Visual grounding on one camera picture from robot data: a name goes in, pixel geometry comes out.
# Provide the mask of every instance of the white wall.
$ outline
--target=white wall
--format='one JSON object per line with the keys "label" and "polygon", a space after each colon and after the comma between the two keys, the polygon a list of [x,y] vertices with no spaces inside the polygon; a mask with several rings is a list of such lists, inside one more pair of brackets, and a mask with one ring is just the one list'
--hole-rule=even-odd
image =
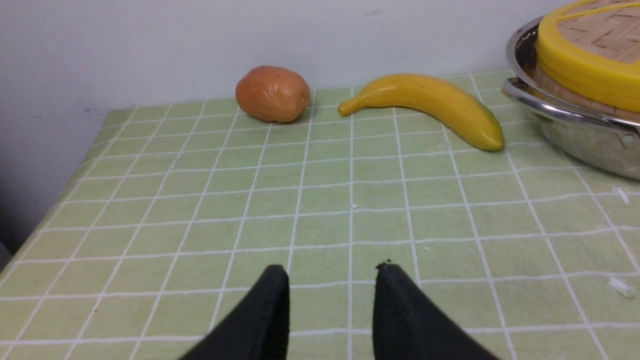
{"label": "white wall", "polygon": [[502,69],[508,36],[566,2],[3,1],[0,192],[31,217],[20,231],[28,233],[99,126],[86,109],[230,97],[265,63],[313,87]]}

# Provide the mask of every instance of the stainless steel bowl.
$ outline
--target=stainless steel bowl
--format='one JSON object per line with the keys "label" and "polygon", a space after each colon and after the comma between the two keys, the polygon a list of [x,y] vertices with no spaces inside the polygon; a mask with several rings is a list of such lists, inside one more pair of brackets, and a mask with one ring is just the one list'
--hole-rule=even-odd
{"label": "stainless steel bowl", "polygon": [[640,124],[610,117],[557,98],[527,73],[536,66],[539,17],[516,31],[507,44],[507,61],[516,77],[502,93],[523,106],[527,118],[552,144],[594,167],[640,180]]}

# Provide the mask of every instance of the fake fruit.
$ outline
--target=fake fruit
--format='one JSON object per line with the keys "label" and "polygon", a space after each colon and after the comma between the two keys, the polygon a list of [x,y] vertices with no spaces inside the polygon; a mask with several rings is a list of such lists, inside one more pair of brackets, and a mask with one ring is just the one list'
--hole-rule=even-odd
{"label": "fake fruit", "polygon": [[310,98],[307,82],[299,74],[283,67],[256,67],[236,85],[238,106],[266,122],[296,120],[308,106]]}
{"label": "fake fruit", "polygon": [[347,116],[362,108],[389,106],[427,113],[478,149],[504,147],[502,128],[485,105],[458,86],[429,75],[400,73],[372,80],[358,95],[340,104],[338,112]]}

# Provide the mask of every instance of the green checkered tablecloth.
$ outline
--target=green checkered tablecloth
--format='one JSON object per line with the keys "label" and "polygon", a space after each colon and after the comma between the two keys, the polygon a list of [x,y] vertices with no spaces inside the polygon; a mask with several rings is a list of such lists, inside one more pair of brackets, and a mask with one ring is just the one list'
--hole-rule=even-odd
{"label": "green checkered tablecloth", "polygon": [[566,157],[499,87],[507,147],[469,147],[401,108],[294,124],[233,100],[111,112],[0,274],[0,359],[175,359],[268,264],[291,277],[291,359],[372,359],[375,266],[400,264],[503,359],[640,357],[640,183]]}

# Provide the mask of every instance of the banana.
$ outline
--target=banana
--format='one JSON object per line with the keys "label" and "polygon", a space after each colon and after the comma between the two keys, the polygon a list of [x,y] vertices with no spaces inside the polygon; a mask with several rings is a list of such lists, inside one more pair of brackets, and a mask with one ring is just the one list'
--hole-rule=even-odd
{"label": "banana", "polygon": [[363,108],[400,106],[427,113],[449,126],[469,145],[487,151],[504,147],[502,128],[475,97],[445,80],[423,74],[382,76],[338,106],[342,116]]}

